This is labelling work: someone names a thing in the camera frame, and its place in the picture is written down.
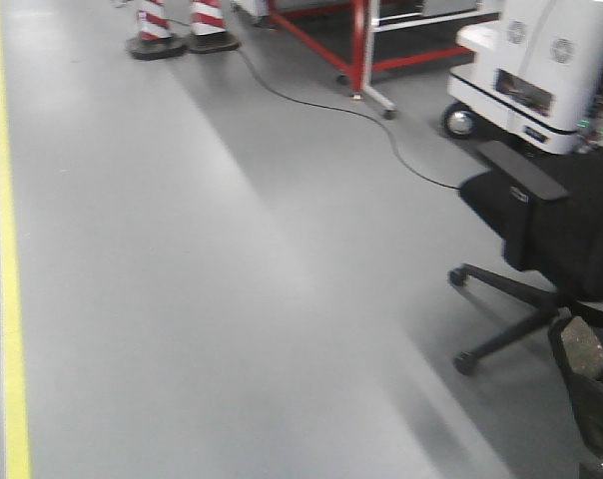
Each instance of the white machine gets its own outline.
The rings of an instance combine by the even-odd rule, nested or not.
[[[471,136],[479,115],[544,152],[603,146],[603,0],[508,0],[457,42],[475,58],[450,72],[449,136]]]

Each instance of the floor marking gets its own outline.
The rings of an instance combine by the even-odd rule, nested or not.
[[[6,479],[30,479],[20,278],[11,180],[11,149],[0,15],[0,320]]]

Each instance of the traffic cone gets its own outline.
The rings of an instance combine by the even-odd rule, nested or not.
[[[126,42],[126,49],[138,60],[177,57],[186,51],[184,40],[171,33],[164,13],[164,0],[140,0],[138,36]]]
[[[185,41],[193,53],[223,52],[240,47],[238,39],[226,30],[220,0],[192,0],[191,30]]]

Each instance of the caster wheel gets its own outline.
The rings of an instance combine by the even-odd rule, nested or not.
[[[465,286],[468,280],[468,273],[460,267],[448,272],[448,281],[453,286]]]
[[[471,376],[477,367],[478,360],[470,352],[460,352],[452,360],[454,368],[464,376]]]
[[[456,102],[446,108],[441,116],[443,131],[450,138],[467,140],[476,133],[478,117],[470,107]]]

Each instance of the metal leg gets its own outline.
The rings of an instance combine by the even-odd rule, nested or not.
[[[470,275],[479,279],[481,282],[536,307],[554,305],[558,299],[556,294],[552,292],[529,286],[522,282],[515,281],[514,279],[510,279],[509,277],[501,276],[486,269],[473,266],[472,264],[463,264],[454,271],[464,277]]]
[[[396,107],[386,97],[371,86],[372,62],[374,59],[374,34],[379,25],[379,0],[368,2],[368,22],[365,35],[365,51],[363,57],[363,86],[362,91],[383,107],[383,115],[387,119],[394,117]]]
[[[558,312],[557,309],[542,309],[533,312],[522,321],[510,326],[502,333],[471,351],[459,353],[453,360],[454,366],[461,374],[466,376],[471,375],[482,357],[503,349],[505,346],[518,341],[531,332],[548,325]]]

